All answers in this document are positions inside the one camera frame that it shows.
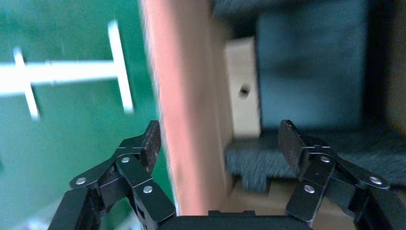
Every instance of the green wall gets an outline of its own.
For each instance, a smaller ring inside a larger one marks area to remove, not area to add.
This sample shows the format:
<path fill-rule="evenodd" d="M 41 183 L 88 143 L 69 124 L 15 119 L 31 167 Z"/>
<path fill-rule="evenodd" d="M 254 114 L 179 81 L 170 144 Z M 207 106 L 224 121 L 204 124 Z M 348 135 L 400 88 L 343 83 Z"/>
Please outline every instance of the green wall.
<path fill-rule="evenodd" d="M 0 62 L 13 62 L 15 46 L 27 62 L 112 59 L 107 23 L 113 19 L 135 113 L 124 114 L 113 80 L 33 87 L 38 122 L 31 120 L 24 96 L 0 97 L 0 229 L 61 198 L 74 176 L 109 158 L 122 139 L 142 134 L 158 117 L 138 1 L 0 3 Z M 171 197 L 164 154 L 153 176 Z"/>

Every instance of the screw hole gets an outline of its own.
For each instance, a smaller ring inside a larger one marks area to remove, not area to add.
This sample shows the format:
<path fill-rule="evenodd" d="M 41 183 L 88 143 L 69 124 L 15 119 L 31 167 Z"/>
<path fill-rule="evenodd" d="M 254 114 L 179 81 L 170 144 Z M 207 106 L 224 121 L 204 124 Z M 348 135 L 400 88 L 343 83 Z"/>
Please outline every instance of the screw hole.
<path fill-rule="evenodd" d="M 241 86 L 241 89 L 240 89 L 240 92 L 238 95 L 241 99 L 246 99 L 248 97 L 249 91 L 250 91 L 249 86 L 244 84 Z"/>

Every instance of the white pipe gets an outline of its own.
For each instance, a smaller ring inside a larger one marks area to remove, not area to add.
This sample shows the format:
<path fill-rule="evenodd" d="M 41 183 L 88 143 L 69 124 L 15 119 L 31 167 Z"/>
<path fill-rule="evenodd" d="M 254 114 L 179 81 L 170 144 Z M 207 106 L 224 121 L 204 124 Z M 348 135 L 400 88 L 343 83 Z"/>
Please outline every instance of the white pipe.
<path fill-rule="evenodd" d="M 114 64 L 117 67 L 118 87 L 121 92 L 121 100 L 125 113 L 134 112 L 133 101 L 131 100 L 130 85 L 128 84 L 127 71 L 125 70 L 124 54 L 121 46 L 120 33 L 116 20 L 108 25 L 109 40 L 112 48 Z"/>
<path fill-rule="evenodd" d="M 33 120 L 40 118 L 32 85 L 117 79 L 125 113 L 134 112 L 117 21 L 108 24 L 113 61 L 48 61 L 24 63 L 19 48 L 14 63 L 0 63 L 0 96 L 25 94 Z"/>
<path fill-rule="evenodd" d="M 15 66 L 17 71 L 20 74 L 16 74 L 16 76 L 20 77 L 21 85 L 24 89 L 25 99 L 27 100 L 28 109 L 30 110 L 31 118 L 34 121 L 38 121 L 40 119 L 38 107 L 35 102 L 33 89 L 31 88 L 30 79 L 28 78 L 27 74 L 25 73 L 27 69 L 25 68 L 23 54 L 19 47 L 13 49 L 13 55 L 15 60 Z"/>

